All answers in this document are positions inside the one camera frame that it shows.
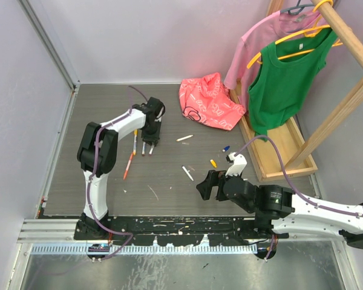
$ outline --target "gray floor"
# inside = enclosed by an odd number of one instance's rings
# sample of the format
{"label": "gray floor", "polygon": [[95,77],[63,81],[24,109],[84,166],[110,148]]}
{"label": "gray floor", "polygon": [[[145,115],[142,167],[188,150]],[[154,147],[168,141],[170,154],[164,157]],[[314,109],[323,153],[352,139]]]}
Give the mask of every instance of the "gray floor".
{"label": "gray floor", "polygon": [[[162,119],[160,143],[153,156],[142,157],[142,141],[139,139],[139,154],[133,158],[129,175],[122,177],[132,152],[133,134],[119,143],[117,164],[108,180],[108,207],[114,215],[245,215],[246,213],[230,201],[217,202],[214,195],[210,201],[202,201],[196,184],[205,179],[213,169],[210,159],[218,169],[229,165],[224,146],[238,150],[244,140],[239,126],[232,131],[214,129],[194,123],[182,116],[178,102],[178,85],[137,85],[148,97],[159,98],[166,106]],[[129,100],[125,85],[82,85],[79,90],[67,134],[48,195],[45,214],[80,215],[85,204],[85,182],[76,154],[83,130],[90,121],[98,123],[111,120],[127,111]],[[134,103],[142,103],[140,95],[132,92]],[[194,134],[182,142],[176,139]],[[249,164],[243,177],[257,183],[257,176],[248,152],[243,152]],[[194,182],[182,171],[182,165],[190,168]],[[298,188],[307,195],[314,195],[309,177],[294,179]],[[275,182],[287,186],[285,181]]]}
{"label": "gray floor", "polygon": [[253,254],[117,255],[101,264],[32,255],[21,289],[337,290],[344,284],[330,242],[281,241],[267,263]]}

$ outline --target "pink sweater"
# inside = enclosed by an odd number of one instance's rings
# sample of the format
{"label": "pink sweater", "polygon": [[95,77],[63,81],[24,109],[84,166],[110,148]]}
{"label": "pink sweater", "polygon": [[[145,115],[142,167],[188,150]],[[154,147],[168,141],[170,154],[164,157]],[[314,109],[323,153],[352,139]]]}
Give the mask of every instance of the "pink sweater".
{"label": "pink sweater", "polygon": [[[255,24],[241,37],[238,41],[230,69],[224,80],[224,85],[229,89],[235,89],[237,79],[241,79],[242,95],[240,97],[240,103],[246,110],[249,107],[249,94],[247,93],[247,89],[260,70],[260,64],[257,62],[250,69],[246,68],[251,58],[273,41],[295,31],[313,27],[319,15],[319,12],[313,13],[311,10],[306,13],[300,13],[299,15],[289,15],[288,13],[280,14],[280,11],[277,11],[259,21],[259,23]],[[324,24],[325,20],[322,18],[318,22],[318,26]]]}

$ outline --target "wooden clothing rack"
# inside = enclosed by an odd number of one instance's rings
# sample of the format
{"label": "wooden clothing rack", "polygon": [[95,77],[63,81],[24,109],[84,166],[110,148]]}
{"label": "wooden clothing rack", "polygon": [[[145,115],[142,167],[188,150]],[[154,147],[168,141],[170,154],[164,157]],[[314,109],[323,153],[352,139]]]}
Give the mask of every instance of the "wooden clothing rack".
{"label": "wooden clothing rack", "polygon": [[[355,36],[352,30],[344,23],[337,12],[332,8],[329,2],[324,0],[311,0],[316,6],[322,3],[318,10],[324,19],[331,26],[333,31],[339,36],[343,44],[348,48],[356,61],[363,68],[363,44]],[[281,9],[283,0],[271,0],[268,14]],[[231,99],[239,103],[238,95],[241,86],[238,83],[236,90],[230,91]],[[363,102],[363,77],[344,97],[331,114],[322,122],[316,131],[307,141],[304,141],[297,124],[293,118],[286,121],[281,127],[268,130],[268,136],[274,140],[285,163],[285,170],[289,176],[309,175],[317,170],[317,166],[311,156],[311,153],[335,130],[341,122],[348,117]],[[240,121],[241,131],[245,141],[254,137],[249,122],[245,116]],[[263,181],[272,181],[283,179],[278,158],[270,143],[262,140],[256,140],[249,146],[249,153],[257,173],[258,179]]]}

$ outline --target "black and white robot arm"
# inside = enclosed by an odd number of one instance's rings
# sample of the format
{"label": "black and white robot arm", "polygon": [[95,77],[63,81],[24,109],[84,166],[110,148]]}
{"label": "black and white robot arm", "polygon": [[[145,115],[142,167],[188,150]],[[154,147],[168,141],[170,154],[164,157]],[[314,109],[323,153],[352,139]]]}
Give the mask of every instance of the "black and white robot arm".
{"label": "black and white robot arm", "polygon": [[[131,110],[111,121],[101,124],[90,122],[87,125],[79,146],[77,160],[80,162],[85,175],[86,188],[90,183],[90,201],[95,217],[102,224],[107,224],[106,185],[109,173],[117,160],[118,142],[134,132],[134,130],[141,129],[143,141],[156,146],[160,139],[161,117],[164,113],[164,104],[160,100],[151,97],[147,103],[134,105]],[[105,125],[109,126],[102,130],[99,137],[97,169],[93,175],[96,135]],[[94,222],[87,198],[79,221],[79,227],[92,230],[95,234],[99,231],[100,236],[105,234]]]}
{"label": "black and white robot arm", "polygon": [[347,245],[363,249],[363,204],[337,204],[311,197],[306,197],[307,202],[290,188],[255,186],[241,177],[246,166],[244,156],[231,153],[227,160],[232,163],[230,168],[210,170],[197,190],[208,200],[212,187],[218,186],[218,201],[231,200],[248,213],[255,213],[253,228],[261,238],[311,234],[345,240]]}

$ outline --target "green shirt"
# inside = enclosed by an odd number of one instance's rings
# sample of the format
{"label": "green shirt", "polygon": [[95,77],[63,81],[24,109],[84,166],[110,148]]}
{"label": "green shirt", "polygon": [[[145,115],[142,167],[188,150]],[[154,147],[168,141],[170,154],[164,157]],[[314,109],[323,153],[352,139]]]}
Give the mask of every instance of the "green shirt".
{"label": "green shirt", "polygon": [[[256,135],[283,125],[304,103],[313,79],[325,66],[325,58],[337,36],[331,28],[315,37],[272,42],[261,50],[260,71],[249,87],[250,122]],[[310,53],[279,60],[279,56],[310,50]]]}

